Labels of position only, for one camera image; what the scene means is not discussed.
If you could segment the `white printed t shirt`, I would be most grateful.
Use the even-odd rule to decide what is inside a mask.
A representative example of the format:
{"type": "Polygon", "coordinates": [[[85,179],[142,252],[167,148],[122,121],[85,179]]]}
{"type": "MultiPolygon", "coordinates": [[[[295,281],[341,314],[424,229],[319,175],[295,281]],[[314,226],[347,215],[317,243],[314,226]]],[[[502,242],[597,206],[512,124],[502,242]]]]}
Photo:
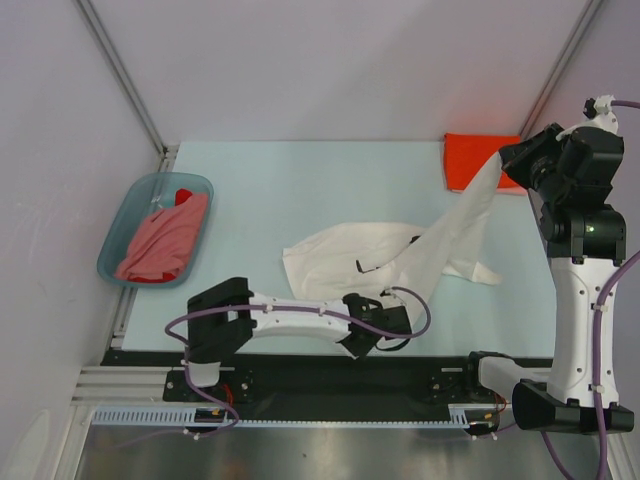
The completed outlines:
{"type": "Polygon", "coordinates": [[[342,223],[286,248],[282,261],[297,300],[328,301],[357,293],[405,317],[383,324],[413,331],[423,305],[444,275],[498,285],[480,261],[485,230],[502,174],[492,155],[457,202],[429,227],[397,222],[342,223]]]}

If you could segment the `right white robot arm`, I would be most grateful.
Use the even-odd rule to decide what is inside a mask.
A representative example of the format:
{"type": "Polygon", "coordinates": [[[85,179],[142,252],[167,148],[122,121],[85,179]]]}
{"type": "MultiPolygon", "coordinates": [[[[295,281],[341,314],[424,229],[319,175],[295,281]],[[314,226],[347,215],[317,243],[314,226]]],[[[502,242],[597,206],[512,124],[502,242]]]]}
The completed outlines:
{"type": "Polygon", "coordinates": [[[606,200],[623,160],[616,124],[590,120],[500,149],[503,172],[529,192],[556,292],[555,346],[547,376],[494,352],[473,352],[463,393],[510,401],[523,430],[627,433],[613,373],[615,285],[626,258],[626,222],[606,200]]]}

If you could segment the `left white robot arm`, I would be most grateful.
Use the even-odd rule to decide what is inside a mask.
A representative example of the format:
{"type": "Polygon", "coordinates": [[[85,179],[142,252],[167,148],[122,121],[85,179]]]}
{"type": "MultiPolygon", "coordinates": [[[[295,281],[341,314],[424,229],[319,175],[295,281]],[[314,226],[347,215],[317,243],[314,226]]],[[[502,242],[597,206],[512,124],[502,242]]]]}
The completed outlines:
{"type": "Polygon", "coordinates": [[[222,363],[254,339],[316,338],[357,359],[382,339],[406,339],[412,333],[401,305],[385,307],[358,293],[324,302],[283,300],[252,292],[244,277],[192,296],[187,315],[185,385],[202,400],[219,392],[222,363]]]}

